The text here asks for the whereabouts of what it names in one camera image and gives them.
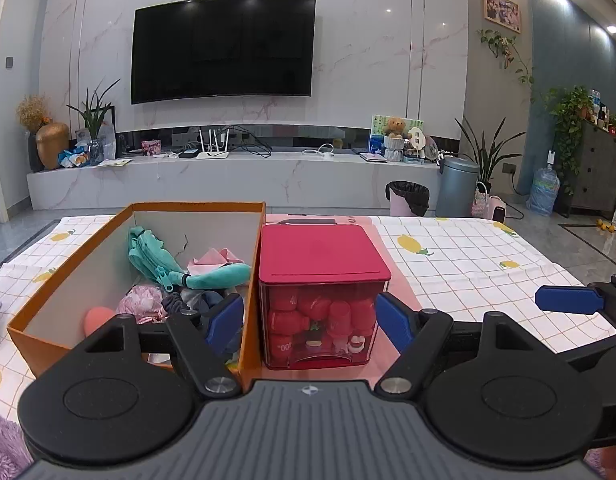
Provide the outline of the silver grey cloth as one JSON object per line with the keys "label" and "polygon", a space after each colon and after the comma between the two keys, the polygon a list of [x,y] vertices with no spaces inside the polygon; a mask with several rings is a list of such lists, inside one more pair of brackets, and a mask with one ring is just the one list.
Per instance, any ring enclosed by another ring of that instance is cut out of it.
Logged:
{"label": "silver grey cloth", "polygon": [[206,313],[219,304],[224,297],[216,290],[194,290],[183,288],[181,298],[189,309]]}

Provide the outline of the pink drawstring pouch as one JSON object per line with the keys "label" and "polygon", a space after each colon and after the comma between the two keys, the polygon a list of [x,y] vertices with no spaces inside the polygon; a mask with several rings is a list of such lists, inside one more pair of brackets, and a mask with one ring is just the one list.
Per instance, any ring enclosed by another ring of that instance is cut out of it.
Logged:
{"label": "pink drawstring pouch", "polygon": [[137,324],[161,323],[168,313],[163,307],[163,291],[155,285],[135,285],[120,300],[117,314],[129,314]]}

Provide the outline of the pink cloth with print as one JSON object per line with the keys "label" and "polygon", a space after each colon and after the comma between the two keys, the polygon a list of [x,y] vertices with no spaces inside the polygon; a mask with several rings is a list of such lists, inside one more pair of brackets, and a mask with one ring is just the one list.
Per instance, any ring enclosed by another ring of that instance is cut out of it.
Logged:
{"label": "pink cloth with print", "polygon": [[201,258],[193,258],[187,263],[187,273],[191,275],[204,275],[212,271],[230,266],[231,264],[243,263],[242,259],[230,251],[230,249],[210,248]]}

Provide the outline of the teal plush mirror bag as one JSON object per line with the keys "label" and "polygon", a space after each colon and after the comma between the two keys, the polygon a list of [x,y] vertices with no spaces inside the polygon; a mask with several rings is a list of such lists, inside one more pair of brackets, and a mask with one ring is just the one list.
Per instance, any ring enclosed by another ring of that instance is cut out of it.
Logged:
{"label": "teal plush mirror bag", "polygon": [[158,284],[166,292],[173,292],[174,287],[228,289],[247,284],[251,274],[250,266],[241,262],[224,264],[205,274],[190,274],[166,250],[162,240],[141,226],[129,231],[128,259],[146,280]]}

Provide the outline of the pink foam ball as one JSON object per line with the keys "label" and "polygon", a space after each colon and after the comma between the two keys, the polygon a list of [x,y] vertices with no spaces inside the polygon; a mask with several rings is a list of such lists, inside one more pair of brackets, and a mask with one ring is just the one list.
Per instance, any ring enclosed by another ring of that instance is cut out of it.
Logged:
{"label": "pink foam ball", "polygon": [[88,309],[84,315],[82,328],[85,337],[92,335],[116,315],[114,310],[107,307],[94,307]]}

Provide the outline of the checked lemon tablecloth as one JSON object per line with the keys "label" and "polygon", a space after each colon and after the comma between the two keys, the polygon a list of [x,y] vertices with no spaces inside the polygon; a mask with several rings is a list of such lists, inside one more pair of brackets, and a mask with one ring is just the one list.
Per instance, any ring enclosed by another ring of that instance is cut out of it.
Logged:
{"label": "checked lemon tablecloth", "polygon": [[[6,326],[61,263],[102,229],[108,216],[67,217],[42,240],[0,269],[0,415],[14,420],[32,382],[30,368]],[[509,315],[554,351],[610,336],[601,315],[544,313],[534,303],[542,285],[575,285],[577,278],[499,222],[471,219],[361,218],[378,241],[394,295],[412,307],[439,307],[458,321],[488,310]]]}

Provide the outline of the blue water jug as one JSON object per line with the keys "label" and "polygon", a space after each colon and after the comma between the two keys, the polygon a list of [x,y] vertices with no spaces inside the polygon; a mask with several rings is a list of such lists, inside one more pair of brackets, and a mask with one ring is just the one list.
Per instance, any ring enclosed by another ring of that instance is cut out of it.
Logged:
{"label": "blue water jug", "polygon": [[552,214],[556,197],[558,197],[558,190],[561,186],[558,174],[553,168],[554,159],[555,151],[548,151],[547,165],[535,172],[528,200],[526,200],[526,208],[528,210],[546,217]]}

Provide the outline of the grey metal trash can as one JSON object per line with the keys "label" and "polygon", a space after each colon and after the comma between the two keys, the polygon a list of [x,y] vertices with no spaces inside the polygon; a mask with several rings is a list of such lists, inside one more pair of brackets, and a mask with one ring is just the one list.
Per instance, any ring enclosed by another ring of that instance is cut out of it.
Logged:
{"label": "grey metal trash can", "polygon": [[439,166],[441,181],[436,214],[445,218],[472,216],[472,203],[480,167],[461,157],[445,157]]}

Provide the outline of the tall green floor plant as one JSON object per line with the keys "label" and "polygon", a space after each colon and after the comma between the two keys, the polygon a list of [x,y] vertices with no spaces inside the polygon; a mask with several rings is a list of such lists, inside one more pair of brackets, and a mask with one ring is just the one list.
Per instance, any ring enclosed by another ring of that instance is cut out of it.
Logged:
{"label": "tall green floor plant", "polygon": [[454,119],[455,123],[460,129],[462,141],[465,142],[465,148],[460,148],[457,156],[460,159],[466,159],[470,162],[474,162],[478,166],[478,181],[482,182],[486,186],[488,192],[492,188],[492,176],[494,175],[494,169],[496,169],[506,159],[512,159],[521,157],[521,153],[506,153],[504,148],[511,142],[521,139],[526,136],[526,132],[522,131],[508,138],[502,138],[501,132],[506,118],[502,118],[491,140],[486,139],[486,133],[482,132],[480,136],[477,136],[470,122],[463,118],[462,120]]}

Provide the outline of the white wifi router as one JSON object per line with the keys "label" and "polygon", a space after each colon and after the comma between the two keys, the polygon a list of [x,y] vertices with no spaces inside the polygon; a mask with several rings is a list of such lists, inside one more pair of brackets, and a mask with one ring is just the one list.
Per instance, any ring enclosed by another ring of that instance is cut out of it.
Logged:
{"label": "white wifi router", "polygon": [[197,159],[226,159],[229,157],[230,130],[208,128],[199,130]]}

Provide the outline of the trailing pothos plant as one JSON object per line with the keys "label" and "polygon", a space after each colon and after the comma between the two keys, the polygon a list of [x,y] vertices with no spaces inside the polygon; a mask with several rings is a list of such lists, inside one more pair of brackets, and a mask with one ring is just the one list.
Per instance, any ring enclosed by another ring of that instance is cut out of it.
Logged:
{"label": "trailing pothos plant", "polygon": [[547,152],[558,158],[558,177],[573,187],[567,173],[575,168],[584,121],[593,111],[593,92],[616,112],[616,42],[596,24],[550,26],[534,36],[532,59],[522,58],[517,39],[492,28],[477,32],[480,43],[513,70],[529,92],[525,147],[517,188],[527,192]]}

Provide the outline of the teddy bear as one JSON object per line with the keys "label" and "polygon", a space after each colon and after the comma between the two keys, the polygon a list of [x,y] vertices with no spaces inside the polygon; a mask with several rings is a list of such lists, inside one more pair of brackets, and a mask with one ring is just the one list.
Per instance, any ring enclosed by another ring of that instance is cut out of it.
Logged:
{"label": "teddy bear", "polygon": [[405,129],[405,120],[400,117],[388,117],[383,129],[384,136],[390,139],[402,138]]}

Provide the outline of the golden brown vase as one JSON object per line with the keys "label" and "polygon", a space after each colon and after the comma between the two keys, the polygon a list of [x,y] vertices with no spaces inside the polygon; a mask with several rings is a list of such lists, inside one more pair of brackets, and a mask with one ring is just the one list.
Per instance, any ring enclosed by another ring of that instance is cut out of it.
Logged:
{"label": "golden brown vase", "polygon": [[51,122],[38,129],[35,135],[38,157],[46,170],[59,166],[58,155],[69,148],[69,128],[63,122]]}

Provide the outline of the green plant in vase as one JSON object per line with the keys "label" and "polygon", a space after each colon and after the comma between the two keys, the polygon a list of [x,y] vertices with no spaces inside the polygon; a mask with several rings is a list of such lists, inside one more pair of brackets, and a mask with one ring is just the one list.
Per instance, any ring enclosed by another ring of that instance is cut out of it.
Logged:
{"label": "green plant in vase", "polygon": [[100,91],[100,84],[94,90],[85,91],[84,100],[79,106],[68,104],[69,110],[78,113],[84,123],[84,127],[90,135],[90,141],[86,146],[88,162],[91,166],[98,166],[104,160],[102,141],[99,140],[100,128],[106,115],[114,108],[114,104],[106,101],[107,93],[119,84],[119,79],[112,82],[105,90]]}

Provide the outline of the black curved television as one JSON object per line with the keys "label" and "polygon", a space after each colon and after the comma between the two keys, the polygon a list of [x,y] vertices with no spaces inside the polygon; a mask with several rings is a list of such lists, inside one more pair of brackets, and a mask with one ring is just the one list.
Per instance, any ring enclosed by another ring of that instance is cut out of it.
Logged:
{"label": "black curved television", "polygon": [[185,0],[134,13],[131,103],[312,93],[317,0]]}

